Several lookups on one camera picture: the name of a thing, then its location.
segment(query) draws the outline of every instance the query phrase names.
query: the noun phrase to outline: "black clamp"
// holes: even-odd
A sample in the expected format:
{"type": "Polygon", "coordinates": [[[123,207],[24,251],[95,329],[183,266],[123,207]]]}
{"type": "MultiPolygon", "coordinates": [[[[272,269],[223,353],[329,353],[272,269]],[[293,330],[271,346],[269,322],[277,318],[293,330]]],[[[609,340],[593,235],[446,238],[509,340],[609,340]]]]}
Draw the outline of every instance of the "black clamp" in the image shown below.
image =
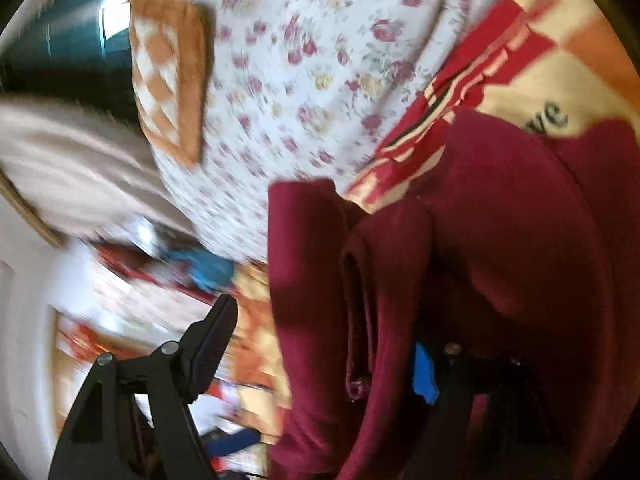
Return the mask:
{"type": "Polygon", "coordinates": [[[169,480],[212,480],[188,404],[207,391],[238,322],[238,305],[221,296],[180,342],[118,361],[100,355],[71,407],[49,480],[150,478],[134,394],[147,394],[159,463],[169,480]]]}

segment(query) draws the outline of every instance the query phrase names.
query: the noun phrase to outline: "metal screw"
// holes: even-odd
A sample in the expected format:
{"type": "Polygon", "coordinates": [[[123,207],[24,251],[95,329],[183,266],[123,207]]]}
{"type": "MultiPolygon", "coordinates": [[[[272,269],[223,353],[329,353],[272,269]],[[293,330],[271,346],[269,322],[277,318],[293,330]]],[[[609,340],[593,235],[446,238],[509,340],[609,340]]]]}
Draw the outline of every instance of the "metal screw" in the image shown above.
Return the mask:
{"type": "Polygon", "coordinates": [[[173,355],[178,351],[180,345],[175,341],[167,341],[162,345],[161,351],[164,355],[173,355]]]}
{"type": "Polygon", "coordinates": [[[105,352],[104,354],[98,355],[98,364],[100,366],[108,365],[111,361],[113,361],[113,354],[105,352]]]}
{"type": "Polygon", "coordinates": [[[458,355],[460,352],[462,352],[462,346],[458,343],[452,341],[444,345],[444,353],[447,355],[458,355]]]}

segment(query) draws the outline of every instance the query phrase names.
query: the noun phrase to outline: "maroon blanket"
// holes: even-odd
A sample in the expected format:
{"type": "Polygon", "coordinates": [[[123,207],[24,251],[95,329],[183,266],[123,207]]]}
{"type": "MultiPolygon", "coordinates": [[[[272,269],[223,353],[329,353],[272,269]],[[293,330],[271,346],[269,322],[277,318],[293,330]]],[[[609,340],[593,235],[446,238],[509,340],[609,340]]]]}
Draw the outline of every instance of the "maroon blanket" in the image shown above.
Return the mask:
{"type": "Polygon", "coordinates": [[[640,150],[620,121],[552,140],[457,115],[436,170],[366,216],[329,182],[270,192],[273,314],[292,392],[272,479],[395,478],[418,314],[524,356],[576,478],[640,395],[640,150]]]}

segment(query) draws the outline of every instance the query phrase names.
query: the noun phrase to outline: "maroon fabric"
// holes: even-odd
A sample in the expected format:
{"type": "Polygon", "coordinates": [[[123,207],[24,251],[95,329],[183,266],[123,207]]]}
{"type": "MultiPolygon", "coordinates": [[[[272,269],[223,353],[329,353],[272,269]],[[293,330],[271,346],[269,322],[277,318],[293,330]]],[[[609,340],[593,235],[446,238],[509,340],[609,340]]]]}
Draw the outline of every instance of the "maroon fabric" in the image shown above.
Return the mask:
{"type": "Polygon", "coordinates": [[[462,112],[436,169],[370,217],[327,182],[273,186],[292,412],[270,478],[398,475],[411,447],[398,434],[421,424],[403,411],[418,308],[475,354],[522,354],[575,477],[592,474],[640,395],[639,209],[640,153],[620,121],[550,140],[462,112]]]}

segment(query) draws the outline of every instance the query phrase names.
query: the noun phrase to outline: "white wall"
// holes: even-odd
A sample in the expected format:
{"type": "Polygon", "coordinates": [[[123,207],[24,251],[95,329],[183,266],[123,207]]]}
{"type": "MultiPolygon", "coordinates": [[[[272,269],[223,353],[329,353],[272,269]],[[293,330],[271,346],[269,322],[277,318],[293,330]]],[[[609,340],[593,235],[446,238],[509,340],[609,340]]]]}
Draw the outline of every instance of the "white wall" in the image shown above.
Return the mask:
{"type": "Polygon", "coordinates": [[[82,301],[87,290],[74,261],[0,196],[0,440],[30,480],[47,478],[55,448],[48,304],[82,301]]]}

